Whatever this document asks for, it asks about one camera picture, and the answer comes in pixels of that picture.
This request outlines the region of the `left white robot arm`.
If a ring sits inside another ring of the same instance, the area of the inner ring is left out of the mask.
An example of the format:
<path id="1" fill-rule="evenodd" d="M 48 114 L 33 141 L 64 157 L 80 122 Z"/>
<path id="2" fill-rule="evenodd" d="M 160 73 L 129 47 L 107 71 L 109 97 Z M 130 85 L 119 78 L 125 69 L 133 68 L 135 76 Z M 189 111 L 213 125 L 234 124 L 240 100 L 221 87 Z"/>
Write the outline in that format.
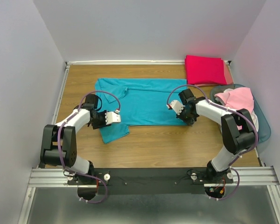
<path id="1" fill-rule="evenodd" d="M 77 132 L 85 125 L 99 129 L 121 121 L 119 109 L 102 111 L 101 106 L 101 98 L 90 93 L 64 120 L 46 125 L 42 135 L 41 163 L 62 166 L 66 171 L 78 174 L 83 184 L 96 179 L 93 163 L 77 154 Z"/>

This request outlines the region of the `teal t shirt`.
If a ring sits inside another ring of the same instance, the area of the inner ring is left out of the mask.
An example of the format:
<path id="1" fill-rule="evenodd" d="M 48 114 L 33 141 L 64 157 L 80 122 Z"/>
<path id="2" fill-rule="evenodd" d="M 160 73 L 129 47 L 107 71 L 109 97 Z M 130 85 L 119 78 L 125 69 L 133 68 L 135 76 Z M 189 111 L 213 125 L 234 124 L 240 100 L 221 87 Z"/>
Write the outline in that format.
<path id="1" fill-rule="evenodd" d="M 100 129 L 105 144 L 129 134 L 130 126 L 183 126 L 167 99 L 178 99 L 185 79 L 99 78 L 95 83 L 102 109 L 120 109 L 121 122 Z"/>

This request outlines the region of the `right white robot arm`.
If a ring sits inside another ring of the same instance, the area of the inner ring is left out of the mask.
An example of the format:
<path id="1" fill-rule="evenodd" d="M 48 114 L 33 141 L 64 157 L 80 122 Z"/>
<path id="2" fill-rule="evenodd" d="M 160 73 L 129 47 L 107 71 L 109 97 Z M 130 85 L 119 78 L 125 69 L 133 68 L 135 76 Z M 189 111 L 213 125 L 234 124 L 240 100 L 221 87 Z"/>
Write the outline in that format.
<path id="1" fill-rule="evenodd" d="M 190 89 L 179 94 L 179 100 L 167 104 L 176 118 L 192 126 L 199 116 L 204 116 L 221 126 L 223 147 L 208 162 L 204 178 L 215 183 L 227 174 L 230 166 L 242 155 L 256 147 L 258 131 L 247 109 L 233 110 L 218 105 L 206 96 L 196 98 Z"/>

